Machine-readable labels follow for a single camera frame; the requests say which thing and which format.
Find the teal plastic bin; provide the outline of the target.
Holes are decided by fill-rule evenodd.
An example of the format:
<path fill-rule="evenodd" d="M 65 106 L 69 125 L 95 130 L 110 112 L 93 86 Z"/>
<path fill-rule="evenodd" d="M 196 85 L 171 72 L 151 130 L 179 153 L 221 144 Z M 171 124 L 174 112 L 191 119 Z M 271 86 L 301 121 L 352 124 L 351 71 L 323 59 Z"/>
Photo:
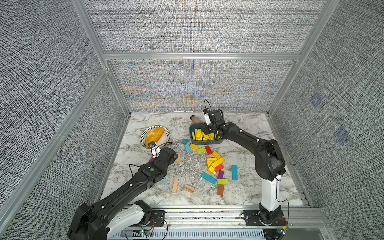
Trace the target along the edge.
<path fill-rule="evenodd" d="M 206 135 L 203 131 L 202 123 L 190 125 L 190 138 L 195 145 L 215 145 L 223 142 L 223 139 L 215 133 Z"/>

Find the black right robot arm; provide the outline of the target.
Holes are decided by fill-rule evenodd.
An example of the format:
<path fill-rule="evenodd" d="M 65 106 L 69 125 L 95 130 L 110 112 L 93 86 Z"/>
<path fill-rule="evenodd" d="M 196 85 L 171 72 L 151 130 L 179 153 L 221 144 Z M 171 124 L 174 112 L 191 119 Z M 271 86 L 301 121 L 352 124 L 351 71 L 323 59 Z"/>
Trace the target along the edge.
<path fill-rule="evenodd" d="M 279 188 L 282 176 L 286 173 L 286 163 L 278 142 L 256 137 L 232 122 L 225 122 L 222 110 L 203 110 L 205 134 L 235 142 L 255 157 L 255 170 L 262 181 L 260 210 L 268 214 L 276 212 L 280 206 Z"/>

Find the natural wood block centre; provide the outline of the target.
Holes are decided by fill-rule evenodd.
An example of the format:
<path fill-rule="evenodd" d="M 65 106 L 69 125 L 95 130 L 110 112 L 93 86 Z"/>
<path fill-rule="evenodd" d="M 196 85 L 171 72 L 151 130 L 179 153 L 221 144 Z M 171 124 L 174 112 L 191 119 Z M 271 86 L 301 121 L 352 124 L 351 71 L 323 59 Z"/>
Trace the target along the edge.
<path fill-rule="evenodd" d="M 181 162 L 181 154 L 177 153 L 177 158 L 175 160 L 175 163 L 180 163 Z"/>

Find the patterned white plate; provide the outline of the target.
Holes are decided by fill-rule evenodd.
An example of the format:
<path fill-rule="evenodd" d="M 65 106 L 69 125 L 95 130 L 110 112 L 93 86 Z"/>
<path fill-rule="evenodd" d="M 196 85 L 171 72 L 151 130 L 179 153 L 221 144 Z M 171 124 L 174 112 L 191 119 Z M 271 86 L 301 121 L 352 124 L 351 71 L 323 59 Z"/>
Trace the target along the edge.
<path fill-rule="evenodd" d="M 161 145 L 168 142 L 170 138 L 171 134 L 167 128 L 163 126 L 151 126 L 142 132 L 140 142 L 144 148 L 150 149 L 150 142 Z"/>

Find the light blue flat block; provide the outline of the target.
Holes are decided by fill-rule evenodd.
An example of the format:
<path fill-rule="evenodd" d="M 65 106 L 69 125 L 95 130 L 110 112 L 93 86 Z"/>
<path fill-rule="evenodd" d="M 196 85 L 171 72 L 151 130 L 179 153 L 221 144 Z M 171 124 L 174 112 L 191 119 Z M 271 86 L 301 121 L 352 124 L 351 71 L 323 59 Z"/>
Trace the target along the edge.
<path fill-rule="evenodd" d="M 192 151 L 188 144 L 185 144 L 185 149 L 187 153 L 190 153 Z"/>

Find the spice jar with black cap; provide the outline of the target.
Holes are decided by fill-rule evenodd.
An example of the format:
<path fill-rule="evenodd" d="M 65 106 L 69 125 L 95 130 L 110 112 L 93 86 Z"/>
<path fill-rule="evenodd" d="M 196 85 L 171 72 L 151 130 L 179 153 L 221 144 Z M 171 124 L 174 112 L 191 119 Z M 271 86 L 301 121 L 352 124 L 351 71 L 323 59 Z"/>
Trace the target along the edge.
<path fill-rule="evenodd" d="M 195 116 L 195 115 L 191 115 L 191 116 L 190 116 L 190 119 L 191 119 L 191 121 L 192 121 L 194 124 L 199 124 L 199 123 L 202 123 L 202 122 L 203 122 L 199 117 L 197 117 L 197 116 Z"/>

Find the orange sesame bread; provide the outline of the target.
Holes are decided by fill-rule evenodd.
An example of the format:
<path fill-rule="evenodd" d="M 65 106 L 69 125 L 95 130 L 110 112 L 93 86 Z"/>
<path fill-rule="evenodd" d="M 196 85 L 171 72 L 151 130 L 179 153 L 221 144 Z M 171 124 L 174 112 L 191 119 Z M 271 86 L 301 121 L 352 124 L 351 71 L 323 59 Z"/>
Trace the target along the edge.
<path fill-rule="evenodd" d="M 145 137 L 145 146 L 149 148 L 148 146 L 149 142 L 152 142 L 152 141 L 158 142 L 163 136 L 164 131 L 165 130 L 162 127 L 157 127 L 149 130 Z"/>

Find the red long block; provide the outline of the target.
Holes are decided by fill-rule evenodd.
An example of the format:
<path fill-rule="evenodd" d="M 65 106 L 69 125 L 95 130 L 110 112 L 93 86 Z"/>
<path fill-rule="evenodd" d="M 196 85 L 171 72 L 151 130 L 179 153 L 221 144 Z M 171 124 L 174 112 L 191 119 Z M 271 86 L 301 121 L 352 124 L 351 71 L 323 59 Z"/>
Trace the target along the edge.
<path fill-rule="evenodd" d="M 213 153 L 209 146 L 205 146 L 205 149 L 208 155 L 211 155 Z"/>

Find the natural wood block front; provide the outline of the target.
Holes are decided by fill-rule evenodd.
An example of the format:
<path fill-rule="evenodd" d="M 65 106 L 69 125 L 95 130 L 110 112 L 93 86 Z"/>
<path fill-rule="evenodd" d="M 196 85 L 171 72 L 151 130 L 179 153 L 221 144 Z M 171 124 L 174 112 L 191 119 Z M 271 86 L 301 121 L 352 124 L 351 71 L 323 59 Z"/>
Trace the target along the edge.
<path fill-rule="evenodd" d="M 172 187 L 172 193 L 173 193 L 173 194 L 176 194 L 176 193 L 177 193 L 177 191 L 178 191 L 178 185 L 179 185 L 179 180 L 178 180 L 178 179 L 174 179 L 173 187 Z"/>

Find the red block lower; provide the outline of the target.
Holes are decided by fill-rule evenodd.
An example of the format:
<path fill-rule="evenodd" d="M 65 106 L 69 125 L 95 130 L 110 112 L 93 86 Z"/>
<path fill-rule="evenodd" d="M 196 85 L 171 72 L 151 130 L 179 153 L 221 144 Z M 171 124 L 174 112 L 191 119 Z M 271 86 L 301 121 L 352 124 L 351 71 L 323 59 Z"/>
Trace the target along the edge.
<path fill-rule="evenodd" d="M 219 171 L 221 171 L 222 169 L 224 168 L 224 166 L 222 164 L 218 165 L 215 167 L 215 172 L 218 173 Z"/>

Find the teal flat block front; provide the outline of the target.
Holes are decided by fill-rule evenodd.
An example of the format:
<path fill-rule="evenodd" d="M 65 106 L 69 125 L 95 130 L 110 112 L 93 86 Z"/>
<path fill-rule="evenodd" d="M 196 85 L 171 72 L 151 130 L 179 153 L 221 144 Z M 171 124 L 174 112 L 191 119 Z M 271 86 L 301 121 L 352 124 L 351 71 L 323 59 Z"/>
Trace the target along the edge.
<path fill-rule="evenodd" d="M 207 174 L 207 173 L 202 173 L 202 178 L 203 178 L 204 180 L 206 180 L 206 181 L 208 181 L 208 182 L 214 184 L 214 185 L 215 185 L 216 182 L 217 182 L 217 179 L 216 179 L 216 178 L 210 176 L 210 175 Z"/>

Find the teal long block right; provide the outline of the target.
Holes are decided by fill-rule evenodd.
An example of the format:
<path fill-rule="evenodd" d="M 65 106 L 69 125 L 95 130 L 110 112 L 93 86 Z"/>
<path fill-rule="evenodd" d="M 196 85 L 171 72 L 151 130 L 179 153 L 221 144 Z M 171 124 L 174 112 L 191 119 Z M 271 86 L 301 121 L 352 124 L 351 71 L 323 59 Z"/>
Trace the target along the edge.
<path fill-rule="evenodd" d="M 238 180 L 238 166 L 232 165 L 232 180 L 237 181 Z"/>

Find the purple block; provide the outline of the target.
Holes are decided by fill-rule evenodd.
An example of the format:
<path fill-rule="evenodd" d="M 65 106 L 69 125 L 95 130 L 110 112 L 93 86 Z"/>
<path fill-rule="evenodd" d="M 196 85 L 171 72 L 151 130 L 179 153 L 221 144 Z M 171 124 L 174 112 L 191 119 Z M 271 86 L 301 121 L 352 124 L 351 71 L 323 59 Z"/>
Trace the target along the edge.
<path fill-rule="evenodd" d="M 224 171 L 219 171 L 218 172 L 218 176 L 217 176 L 217 179 L 219 180 L 219 179 L 223 179 L 224 178 Z"/>

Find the orange brown block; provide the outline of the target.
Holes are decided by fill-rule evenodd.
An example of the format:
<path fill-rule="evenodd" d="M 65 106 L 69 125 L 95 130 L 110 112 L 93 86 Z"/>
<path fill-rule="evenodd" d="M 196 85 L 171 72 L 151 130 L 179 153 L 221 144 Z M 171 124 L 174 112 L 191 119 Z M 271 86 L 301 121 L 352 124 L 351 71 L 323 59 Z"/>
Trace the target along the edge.
<path fill-rule="evenodd" d="M 219 185 L 218 186 L 218 193 L 217 194 L 219 196 L 223 196 L 224 195 L 224 187 L 225 187 L 224 185 Z"/>

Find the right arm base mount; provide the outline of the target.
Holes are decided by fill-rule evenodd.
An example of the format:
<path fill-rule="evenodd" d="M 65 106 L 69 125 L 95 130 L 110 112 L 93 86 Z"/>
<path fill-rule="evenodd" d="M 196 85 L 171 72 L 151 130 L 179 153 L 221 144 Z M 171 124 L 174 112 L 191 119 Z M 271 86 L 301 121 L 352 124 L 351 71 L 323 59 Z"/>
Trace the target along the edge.
<path fill-rule="evenodd" d="M 275 213 L 260 210 L 246 210 L 241 214 L 246 226 L 251 227 L 282 227 L 287 224 L 287 219 L 281 210 Z"/>

